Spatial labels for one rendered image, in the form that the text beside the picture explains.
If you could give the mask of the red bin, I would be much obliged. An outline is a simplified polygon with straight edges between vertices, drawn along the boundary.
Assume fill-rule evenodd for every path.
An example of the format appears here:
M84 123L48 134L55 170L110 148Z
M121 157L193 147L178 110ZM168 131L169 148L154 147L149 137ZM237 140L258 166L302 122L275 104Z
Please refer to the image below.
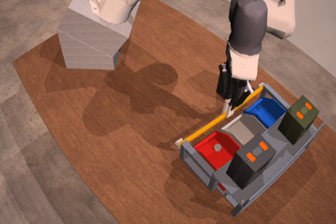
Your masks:
M214 151L214 145L216 143L221 144L221 150L219 152ZM235 152L241 147L228 134L215 130L210 136L194 145L193 148L197 150L216 171L230 161L230 159L234 157Z

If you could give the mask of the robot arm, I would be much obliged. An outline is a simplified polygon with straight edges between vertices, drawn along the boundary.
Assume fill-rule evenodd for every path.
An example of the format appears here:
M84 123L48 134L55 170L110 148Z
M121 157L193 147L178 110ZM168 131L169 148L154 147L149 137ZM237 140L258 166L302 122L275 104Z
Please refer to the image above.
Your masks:
M139 1L88 0L93 15L114 24L126 22ZM266 32L281 40L293 34L296 26L295 0L231 0L228 18L231 34L225 54L231 77L255 81Z

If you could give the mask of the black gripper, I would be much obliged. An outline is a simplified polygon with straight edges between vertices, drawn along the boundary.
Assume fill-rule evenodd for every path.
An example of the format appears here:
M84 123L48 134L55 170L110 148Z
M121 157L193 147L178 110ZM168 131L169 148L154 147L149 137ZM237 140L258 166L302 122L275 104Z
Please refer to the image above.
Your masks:
M228 59L223 64L220 64L218 67L221 73L221 93L225 95L225 103L222 114L227 112L225 117L228 118L234 113L235 107L239 107L241 103L243 103L247 99L247 97L255 91L255 89L251 87L250 81L240 80L231 77ZM239 98L242 87L245 86L246 88L244 90L244 93Z

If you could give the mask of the orange long bar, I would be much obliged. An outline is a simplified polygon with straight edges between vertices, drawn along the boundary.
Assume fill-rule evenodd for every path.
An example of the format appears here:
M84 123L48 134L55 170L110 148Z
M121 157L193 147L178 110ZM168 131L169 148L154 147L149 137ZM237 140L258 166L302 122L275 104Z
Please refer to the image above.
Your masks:
M262 90L261 86L260 88L258 88L257 90L255 90L255 92L253 92L252 94L250 94L247 99L241 104L243 105L244 103L246 103L249 99L251 99L252 97L254 97L255 95L257 95L261 90ZM241 106L240 105L240 106ZM240 107L239 106L239 107ZM237 108L239 108L237 107ZM235 107L235 110L237 109ZM206 126L204 126L203 128L199 129L198 131L196 131L194 134L192 134L191 136L187 137L185 140L187 140L188 142L190 142L192 139L194 139L195 137L199 136L200 134L202 134L204 131L206 131L207 129L211 128L213 125L215 125L217 122L221 121L224 117L226 116L226 112L222 115L220 115L219 117L217 117L215 120L213 120L212 122L208 123ZM183 140L183 141L185 141ZM178 145L180 146L180 144L183 142L181 141L180 143L178 143Z

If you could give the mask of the blue open bin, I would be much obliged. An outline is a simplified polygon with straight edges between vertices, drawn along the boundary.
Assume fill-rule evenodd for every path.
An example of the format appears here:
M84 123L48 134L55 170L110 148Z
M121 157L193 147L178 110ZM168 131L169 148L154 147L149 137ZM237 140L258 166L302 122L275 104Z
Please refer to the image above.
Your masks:
M245 114L255 116L267 129L285 112L275 99L264 97L245 110Z

